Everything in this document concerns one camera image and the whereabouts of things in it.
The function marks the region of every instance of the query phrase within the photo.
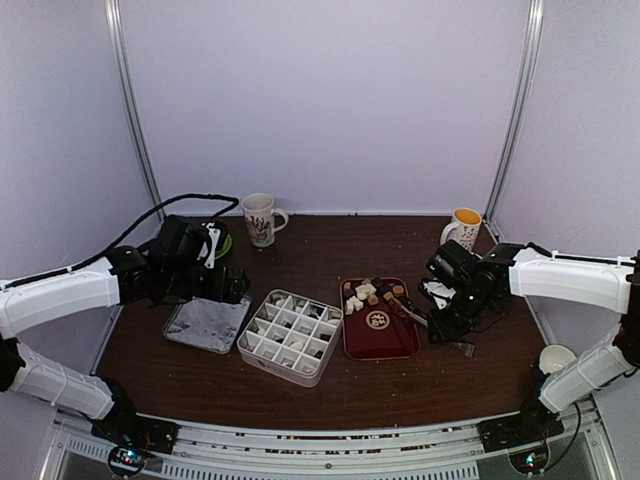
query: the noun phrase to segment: gold emblem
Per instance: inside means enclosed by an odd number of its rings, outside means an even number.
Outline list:
[[[367,315],[367,325],[374,330],[384,330],[390,323],[389,315],[381,310],[374,310]]]

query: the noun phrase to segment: black cable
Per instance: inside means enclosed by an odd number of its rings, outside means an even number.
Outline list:
[[[472,333],[484,333],[487,330],[489,330],[491,327],[493,327],[496,323],[500,322],[500,320],[502,320],[505,317],[504,314],[502,314],[500,316],[500,318],[497,318],[496,320],[494,320],[493,322],[491,322],[489,325],[487,325],[485,328],[482,328],[480,330],[478,330],[477,328],[474,328],[471,330]]]
[[[543,255],[545,257],[552,257],[553,256],[549,250],[547,250],[546,248],[543,248],[540,245],[537,245],[537,244],[535,244],[533,242],[527,243],[527,245],[524,248],[532,248],[536,252],[538,252],[540,255]]]
[[[591,263],[602,263],[604,265],[618,265],[617,260],[612,260],[609,258],[591,258],[591,257],[580,257],[577,255],[556,255],[558,260],[575,260],[578,262],[591,262]],[[635,267],[635,263],[631,262],[620,262],[620,265],[623,267]]]
[[[33,282],[37,282],[39,280],[45,280],[47,278],[52,278],[52,277],[57,277],[58,275],[64,275],[65,273],[69,273],[71,272],[75,272],[77,270],[80,270],[81,268],[85,268],[89,265],[91,265],[93,262],[99,260],[101,257],[103,257],[106,253],[108,253],[109,251],[111,251],[112,249],[114,249],[115,247],[117,247],[120,242],[122,242],[122,240],[124,240],[125,238],[127,238],[131,232],[133,232],[136,228],[138,228],[138,226],[144,222],[147,218],[149,218],[151,215],[153,215],[155,212],[157,212],[158,210],[163,209],[164,207],[166,207],[167,205],[171,205],[172,203],[175,202],[179,202],[181,200],[187,200],[187,199],[199,199],[199,200],[222,200],[225,202],[229,202],[230,205],[218,210],[216,213],[214,213],[213,215],[211,215],[211,217],[209,218],[209,222],[213,221],[215,218],[219,217],[220,215],[223,215],[224,213],[228,212],[229,210],[232,210],[233,208],[237,207],[240,204],[240,200],[238,200],[235,197],[228,197],[226,195],[218,195],[215,193],[184,193],[182,195],[177,195],[175,197],[171,197],[168,200],[165,200],[162,203],[159,203],[158,205],[156,205],[155,207],[147,210],[145,213],[143,213],[142,215],[140,215],[137,220],[135,220],[131,225],[129,225],[129,227],[122,232],[122,234],[116,238],[113,242],[111,242],[106,248],[104,248],[101,252],[96,253],[95,255],[89,257],[88,259],[77,263],[71,267],[65,267],[65,268],[60,268],[58,270],[52,270],[50,272],[46,272],[46,273],[41,273],[39,275],[33,275],[31,277],[25,277],[25,278],[21,278],[20,280],[16,280],[14,282],[8,283],[7,285],[4,286],[5,289],[7,288],[12,288],[12,287],[19,287],[21,285],[27,285],[29,283],[33,283]]]
[[[569,445],[567,445],[567,448],[564,449],[564,452],[562,452],[562,455],[560,455],[558,459],[555,462],[553,462],[549,467],[545,468],[544,473],[547,473],[549,470],[556,467],[562,461],[565,455],[569,453],[569,450],[571,450],[571,447],[575,443],[576,438],[578,438],[578,433],[580,433],[580,425],[582,424],[582,412],[580,412],[580,407],[578,407],[577,402],[575,402],[573,406],[576,407],[576,412],[578,412],[578,425],[576,425],[576,431],[573,432],[573,437],[571,437],[571,441],[569,442]]]

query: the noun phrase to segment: zip tie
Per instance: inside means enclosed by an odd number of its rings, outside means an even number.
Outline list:
[[[21,350],[21,348],[20,348],[20,347],[21,347],[21,345],[22,345],[22,344],[20,344],[20,343],[18,344],[18,353],[20,353],[20,356],[22,356],[22,355],[23,355],[23,353],[20,351],[20,350]],[[37,354],[37,353],[35,353],[33,350],[31,350],[31,352],[26,352],[26,354],[27,354],[27,357],[29,358],[29,360],[32,360],[33,362],[35,362],[36,360],[38,360],[38,358],[37,358],[37,357],[38,357],[38,354]],[[26,364],[27,364],[27,365],[26,365],[25,367],[22,367],[22,368],[24,368],[24,369],[26,370],[26,372],[25,372],[25,374],[24,374],[24,380],[22,381],[22,383],[20,384],[20,386],[15,390],[16,392],[19,392],[19,391],[20,391],[20,388],[25,384],[25,382],[27,381],[27,378],[29,378],[29,375],[31,375],[31,372],[32,372],[32,371],[36,368],[36,366],[37,366],[35,363],[31,363],[31,364],[30,364],[29,362],[26,362]]]
[[[58,400],[60,400],[60,397],[62,396],[64,391],[67,389],[67,385],[69,385],[69,376],[67,375],[67,372],[64,371],[64,367],[58,362],[56,362],[56,365],[60,367],[60,373],[62,373],[62,378],[64,379],[64,383],[62,384],[62,388],[58,392],[58,395],[56,395],[56,398],[51,400],[52,407],[56,406],[56,403],[58,403]]]
[[[586,375],[584,373],[582,373],[582,370],[580,370],[580,359],[578,359],[578,363],[576,365],[576,370],[578,371],[578,375],[580,375],[585,382],[587,382],[589,385],[591,385],[591,388],[593,388],[594,390],[600,390],[600,387],[595,385],[591,380],[589,380],[586,377]]]

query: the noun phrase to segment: green object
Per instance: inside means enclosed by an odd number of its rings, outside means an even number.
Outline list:
[[[231,238],[231,234],[227,235],[227,238],[224,240],[222,244],[222,248],[216,252],[216,260],[224,257],[229,250],[231,250],[231,246],[233,245],[233,239]]]

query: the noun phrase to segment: red box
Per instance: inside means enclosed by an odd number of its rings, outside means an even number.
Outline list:
[[[344,312],[344,284],[361,283],[363,278],[345,280],[340,285],[340,301]],[[407,286],[399,278],[384,277],[384,284]],[[364,308],[343,320],[344,352],[351,360],[393,360],[409,358],[420,351],[420,337],[413,320],[393,311],[386,301],[378,296],[380,302],[371,306],[366,301]]]

